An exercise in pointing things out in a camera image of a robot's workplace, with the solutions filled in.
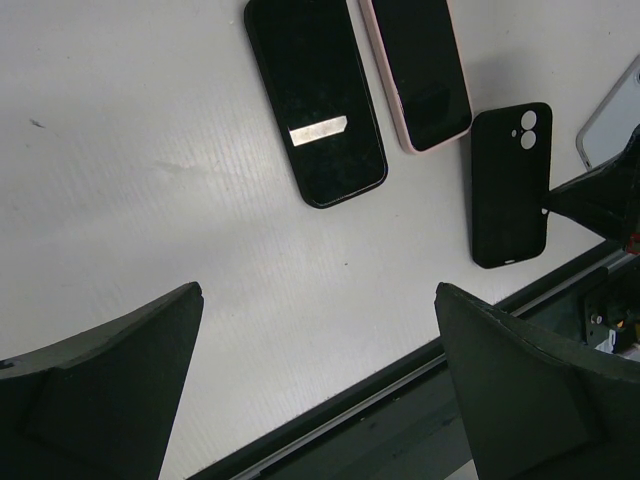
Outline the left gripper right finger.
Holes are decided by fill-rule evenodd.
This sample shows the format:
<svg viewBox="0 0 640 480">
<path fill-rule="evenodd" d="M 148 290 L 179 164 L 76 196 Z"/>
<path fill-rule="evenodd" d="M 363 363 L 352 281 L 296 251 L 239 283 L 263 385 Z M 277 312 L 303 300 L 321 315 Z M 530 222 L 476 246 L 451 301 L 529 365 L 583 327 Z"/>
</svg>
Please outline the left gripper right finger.
<svg viewBox="0 0 640 480">
<path fill-rule="evenodd" d="M 639 364 L 441 283 L 435 310 L 481 479 L 636 479 Z"/>
</svg>

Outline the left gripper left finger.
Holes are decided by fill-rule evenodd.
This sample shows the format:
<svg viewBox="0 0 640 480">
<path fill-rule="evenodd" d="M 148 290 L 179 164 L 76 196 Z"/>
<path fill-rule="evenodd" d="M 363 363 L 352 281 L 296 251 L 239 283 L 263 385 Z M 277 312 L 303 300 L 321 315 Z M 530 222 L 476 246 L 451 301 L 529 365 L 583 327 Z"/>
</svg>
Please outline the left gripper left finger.
<svg viewBox="0 0 640 480">
<path fill-rule="evenodd" d="M 202 289 L 187 283 L 2 360 L 2 478 L 158 478 L 202 314 Z"/>
</svg>

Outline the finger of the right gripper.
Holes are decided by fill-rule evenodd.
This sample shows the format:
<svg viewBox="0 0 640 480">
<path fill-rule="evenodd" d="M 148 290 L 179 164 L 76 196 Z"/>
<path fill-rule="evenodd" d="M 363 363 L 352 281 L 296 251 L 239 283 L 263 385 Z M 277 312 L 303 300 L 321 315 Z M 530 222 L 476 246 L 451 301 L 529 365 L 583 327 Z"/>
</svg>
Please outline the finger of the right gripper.
<svg viewBox="0 0 640 480">
<path fill-rule="evenodd" d="M 607 240 L 639 237 L 639 130 L 624 149 L 581 176 L 549 191 L 542 207 Z"/>
</svg>

